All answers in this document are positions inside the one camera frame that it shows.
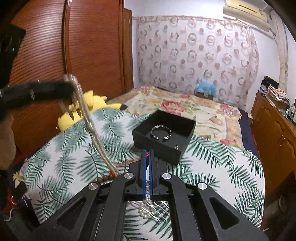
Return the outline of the person's left hand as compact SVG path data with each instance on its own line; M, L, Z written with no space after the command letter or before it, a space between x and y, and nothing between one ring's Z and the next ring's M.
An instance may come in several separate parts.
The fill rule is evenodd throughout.
M14 118L11 113L1 121L0 129L0 168L7 170L16 156L16 145L12 130Z

